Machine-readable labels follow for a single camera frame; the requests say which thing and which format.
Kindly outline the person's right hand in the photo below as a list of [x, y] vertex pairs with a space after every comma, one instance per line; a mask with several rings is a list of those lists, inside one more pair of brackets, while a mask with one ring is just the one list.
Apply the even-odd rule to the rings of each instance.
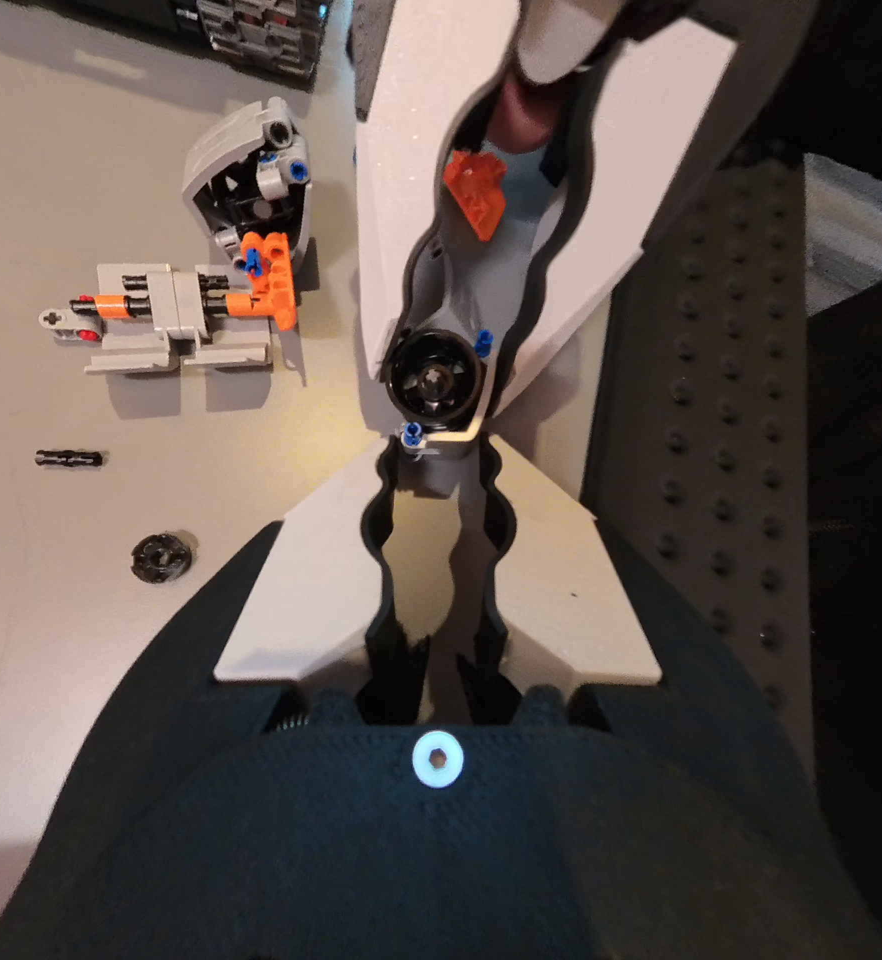
[[499, 88], [484, 139], [510, 154], [539, 150], [549, 140], [566, 95], [566, 81], [527, 81], [509, 68]]

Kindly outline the tracked toy brick robot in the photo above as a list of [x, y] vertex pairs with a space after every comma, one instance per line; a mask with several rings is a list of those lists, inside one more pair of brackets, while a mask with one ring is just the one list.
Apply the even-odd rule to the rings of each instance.
[[331, 1], [23, 2], [311, 89]]

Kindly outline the orange brick piece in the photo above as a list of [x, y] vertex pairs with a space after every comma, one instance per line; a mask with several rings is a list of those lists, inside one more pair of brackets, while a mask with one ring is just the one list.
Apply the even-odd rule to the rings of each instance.
[[505, 161], [491, 151], [452, 150], [442, 181], [472, 232], [489, 242], [503, 219]]

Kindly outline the black round brick plate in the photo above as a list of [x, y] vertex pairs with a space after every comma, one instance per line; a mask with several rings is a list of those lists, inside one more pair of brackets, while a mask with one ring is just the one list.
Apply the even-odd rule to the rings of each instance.
[[149, 534], [131, 551], [131, 571], [140, 582], [160, 585], [186, 573], [193, 560], [191, 547], [179, 536], [168, 532]]

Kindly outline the grey orange axle assembly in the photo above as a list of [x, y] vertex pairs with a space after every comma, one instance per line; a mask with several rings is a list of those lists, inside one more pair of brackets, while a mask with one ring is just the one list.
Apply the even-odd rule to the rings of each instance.
[[38, 322], [56, 342], [90, 348], [87, 374], [270, 367], [272, 329], [297, 320], [293, 268], [277, 232], [244, 234], [225, 267], [101, 263], [96, 294], [47, 307]]

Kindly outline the black dimpled mat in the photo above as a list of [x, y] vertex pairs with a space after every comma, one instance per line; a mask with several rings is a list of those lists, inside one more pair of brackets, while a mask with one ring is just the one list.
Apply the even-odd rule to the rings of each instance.
[[737, 654], [814, 767], [805, 180], [739, 145], [616, 288], [581, 493]]

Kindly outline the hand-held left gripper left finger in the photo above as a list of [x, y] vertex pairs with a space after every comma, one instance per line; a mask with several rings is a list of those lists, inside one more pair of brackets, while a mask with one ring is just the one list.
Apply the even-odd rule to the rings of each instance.
[[219, 682], [366, 682], [398, 659], [383, 544], [398, 439], [380, 438], [284, 515], [214, 666]]

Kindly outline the grey dome brick assembly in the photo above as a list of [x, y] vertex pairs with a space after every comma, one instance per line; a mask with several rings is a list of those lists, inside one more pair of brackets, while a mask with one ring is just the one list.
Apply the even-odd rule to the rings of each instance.
[[182, 198], [201, 230], [235, 266], [243, 237], [287, 237], [297, 273], [310, 242], [311, 163], [287, 102], [273, 96], [220, 119], [187, 152]]

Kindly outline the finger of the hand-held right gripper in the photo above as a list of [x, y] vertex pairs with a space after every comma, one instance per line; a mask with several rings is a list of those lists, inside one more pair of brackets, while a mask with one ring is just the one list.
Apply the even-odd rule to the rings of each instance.
[[535, 322], [511, 366], [504, 341], [498, 372], [507, 377], [488, 415], [531, 384], [637, 262], [736, 50], [736, 39], [679, 18], [614, 54], [590, 120], [572, 123], [589, 149], [568, 160], [564, 202], [528, 270]]
[[384, 377], [410, 315], [447, 148], [501, 76], [520, 15], [518, 1], [355, 3], [361, 330], [372, 379]]

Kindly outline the grey curved brick panel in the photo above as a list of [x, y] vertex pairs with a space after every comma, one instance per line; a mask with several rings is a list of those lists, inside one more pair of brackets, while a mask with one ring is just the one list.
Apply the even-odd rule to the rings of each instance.
[[477, 409], [462, 430], [426, 432], [401, 414], [404, 423], [395, 436], [397, 482], [399, 464], [412, 463], [422, 486], [430, 485], [438, 495], [450, 470], [469, 451], [476, 451], [482, 483], [495, 488], [501, 462], [492, 439], [503, 437], [487, 431], [485, 423], [497, 417], [488, 412], [499, 352], [508, 333], [519, 329], [527, 270], [557, 222], [567, 188], [552, 185], [545, 175], [546, 152], [545, 148], [521, 154], [494, 151], [507, 165], [506, 210], [489, 242], [477, 239], [447, 187], [441, 189], [439, 225], [415, 267], [412, 311], [393, 351], [414, 331], [451, 330], [467, 340], [486, 362], [486, 377]]

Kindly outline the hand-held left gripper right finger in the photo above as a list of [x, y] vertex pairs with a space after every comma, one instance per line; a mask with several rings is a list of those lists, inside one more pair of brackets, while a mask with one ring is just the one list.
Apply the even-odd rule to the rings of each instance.
[[494, 568], [503, 675], [514, 686], [656, 685], [662, 670], [593, 514], [505, 439], [492, 445], [516, 522]]

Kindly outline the black toy wheel hub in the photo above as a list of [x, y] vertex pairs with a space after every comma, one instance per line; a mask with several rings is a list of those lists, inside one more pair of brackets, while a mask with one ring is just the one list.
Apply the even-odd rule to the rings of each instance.
[[384, 384], [392, 404], [426, 432], [462, 430], [477, 409], [486, 362], [446, 329], [420, 329], [390, 354]]

